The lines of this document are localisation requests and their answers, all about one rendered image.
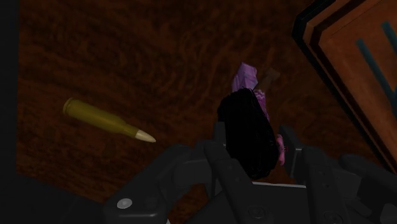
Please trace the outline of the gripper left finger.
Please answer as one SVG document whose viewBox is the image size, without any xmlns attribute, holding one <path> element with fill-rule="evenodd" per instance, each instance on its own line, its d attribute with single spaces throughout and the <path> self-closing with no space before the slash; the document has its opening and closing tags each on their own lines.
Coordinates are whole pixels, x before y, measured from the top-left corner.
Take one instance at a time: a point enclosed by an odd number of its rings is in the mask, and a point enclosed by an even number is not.
<svg viewBox="0 0 397 224">
<path fill-rule="evenodd" d="M 225 125 L 217 122 L 211 141 L 171 146 L 107 200 L 104 224 L 166 224 L 176 201 L 199 183 L 209 202 L 185 224 L 265 224 L 257 189 L 224 145 Z"/>
</svg>

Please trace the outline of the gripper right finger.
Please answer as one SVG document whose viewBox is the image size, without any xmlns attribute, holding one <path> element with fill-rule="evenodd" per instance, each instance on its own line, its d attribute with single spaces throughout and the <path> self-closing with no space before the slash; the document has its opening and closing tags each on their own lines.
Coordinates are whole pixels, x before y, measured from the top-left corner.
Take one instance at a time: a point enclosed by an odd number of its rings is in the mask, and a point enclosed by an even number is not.
<svg viewBox="0 0 397 224">
<path fill-rule="evenodd" d="M 307 189 L 312 224 L 397 224 L 397 175 L 356 154 L 335 160 L 280 126 L 288 175 Z"/>
</svg>

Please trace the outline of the black-haired doll in purple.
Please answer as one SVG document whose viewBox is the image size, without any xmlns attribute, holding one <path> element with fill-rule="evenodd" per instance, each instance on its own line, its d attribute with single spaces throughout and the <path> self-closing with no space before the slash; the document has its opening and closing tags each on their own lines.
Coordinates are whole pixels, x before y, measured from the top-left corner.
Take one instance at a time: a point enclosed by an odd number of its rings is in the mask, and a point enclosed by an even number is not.
<svg viewBox="0 0 397 224">
<path fill-rule="evenodd" d="M 232 92 L 217 110 L 225 124 L 225 147 L 251 179 L 267 177 L 277 164 L 285 163 L 283 138 L 274 134 L 267 113 L 266 95 L 257 88 L 257 69 L 241 63 L 232 82 Z"/>
</svg>

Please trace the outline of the brass rifle cartridge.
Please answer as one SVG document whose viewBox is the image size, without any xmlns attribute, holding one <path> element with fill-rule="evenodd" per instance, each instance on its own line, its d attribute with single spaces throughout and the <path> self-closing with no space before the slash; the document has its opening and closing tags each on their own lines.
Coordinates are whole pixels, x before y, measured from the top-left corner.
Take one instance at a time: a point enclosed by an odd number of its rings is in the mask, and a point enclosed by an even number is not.
<svg viewBox="0 0 397 224">
<path fill-rule="evenodd" d="M 119 116 L 78 99 L 68 99 L 63 106 L 63 113 L 111 133 L 123 134 L 149 143 L 155 143 L 157 141 L 150 134 L 128 124 Z"/>
</svg>

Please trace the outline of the orange black-edged robot stand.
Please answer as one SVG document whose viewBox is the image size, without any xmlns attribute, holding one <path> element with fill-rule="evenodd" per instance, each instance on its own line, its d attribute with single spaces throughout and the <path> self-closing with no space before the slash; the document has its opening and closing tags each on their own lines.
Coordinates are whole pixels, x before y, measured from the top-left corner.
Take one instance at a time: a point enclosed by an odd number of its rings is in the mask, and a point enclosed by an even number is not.
<svg viewBox="0 0 397 224">
<path fill-rule="evenodd" d="M 397 0 L 315 0 L 296 17 L 292 37 L 397 173 Z"/>
</svg>

